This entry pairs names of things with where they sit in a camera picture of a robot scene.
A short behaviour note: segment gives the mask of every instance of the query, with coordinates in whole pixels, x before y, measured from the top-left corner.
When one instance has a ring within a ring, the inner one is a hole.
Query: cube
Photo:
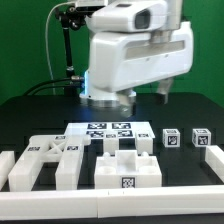
[[[119,149],[119,138],[117,131],[105,131],[103,138],[103,152],[115,155],[115,150]]]
[[[180,132],[178,129],[163,129],[163,144],[166,148],[180,147]]]
[[[143,152],[153,154],[153,138],[149,131],[136,131],[135,146],[138,154],[142,154]]]
[[[206,128],[193,129],[192,142],[195,147],[211,145],[211,132]]]

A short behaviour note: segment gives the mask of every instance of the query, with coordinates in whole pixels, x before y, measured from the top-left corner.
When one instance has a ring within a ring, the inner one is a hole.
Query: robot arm
[[[81,99],[119,102],[130,112],[133,87],[161,81],[158,92],[167,94],[172,77],[192,66],[193,34],[189,22],[180,22],[181,8],[182,0],[118,0],[94,12]]]

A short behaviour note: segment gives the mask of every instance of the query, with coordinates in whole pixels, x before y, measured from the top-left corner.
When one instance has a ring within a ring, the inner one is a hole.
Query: green background
[[[0,104],[49,80],[45,54],[45,22],[58,0],[0,1]],[[173,92],[202,93],[224,106],[223,0],[184,0],[183,14],[194,31],[194,64],[175,78]],[[77,74],[88,68],[88,31],[71,33]],[[55,78],[65,77],[64,42],[60,23],[50,22],[50,55]],[[137,88],[150,92],[149,85]]]

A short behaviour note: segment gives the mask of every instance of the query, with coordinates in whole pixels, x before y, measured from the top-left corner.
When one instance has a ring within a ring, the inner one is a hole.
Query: table surface
[[[222,184],[204,162],[205,149],[195,148],[191,138],[193,128],[208,128],[212,133],[212,144],[223,148],[224,109],[205,96],[195,93],[170,94],[169,103],[166,105],[158,105],[153,94],[139,94],[136,114],[126,119],[120,116],[117,109],[87,107],[80,105],[77,99],[72,97],[15,97],[0,106],[0,152],[14,150],[18,158],[31,136],[63,134],[68,123],[118,121],[150,122],[156,136],[153,148],[162,171],[163,186]],[[179,129],[180,148],[167,149],[163,146],[162,129],[164,128]],[[96,156],[102,154],[100,143],[95,140],[91,146],[85,148],[79,179],[80,189],[94,186]],[[121,142],[120,147],[132,148],[133,142]],[[52,172],[55,170],[55,164],[45,164],[33,190],[47,190],[49,187],[55,189],[54,172]],[[48,220],[47,223],[211,223],[214,220],[216,223],[223,223],[224,214]]]

